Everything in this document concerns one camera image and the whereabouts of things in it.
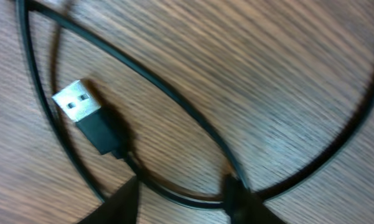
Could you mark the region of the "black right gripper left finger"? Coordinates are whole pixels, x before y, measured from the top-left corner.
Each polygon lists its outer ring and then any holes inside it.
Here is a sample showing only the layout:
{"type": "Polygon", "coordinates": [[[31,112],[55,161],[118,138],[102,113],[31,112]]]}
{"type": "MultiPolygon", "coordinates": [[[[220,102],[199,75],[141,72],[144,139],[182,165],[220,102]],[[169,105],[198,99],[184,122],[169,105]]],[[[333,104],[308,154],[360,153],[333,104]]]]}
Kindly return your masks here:
{"type": "Polygon", "coordinates": [[[78,224],[136,224],[139,189],[139,180],[134,176],[78,224]]]}

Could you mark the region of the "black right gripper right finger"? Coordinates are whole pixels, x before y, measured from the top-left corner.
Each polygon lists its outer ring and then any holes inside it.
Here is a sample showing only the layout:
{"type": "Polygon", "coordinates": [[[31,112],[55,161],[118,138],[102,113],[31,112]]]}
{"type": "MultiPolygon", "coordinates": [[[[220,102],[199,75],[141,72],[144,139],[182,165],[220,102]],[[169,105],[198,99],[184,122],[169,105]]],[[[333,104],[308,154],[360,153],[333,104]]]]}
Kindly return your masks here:
{"type": "Polygon", "coordinates": [[[222,191],[223,209],[231,224],[286,224],[236,177],[226,175],[222,191]]]}

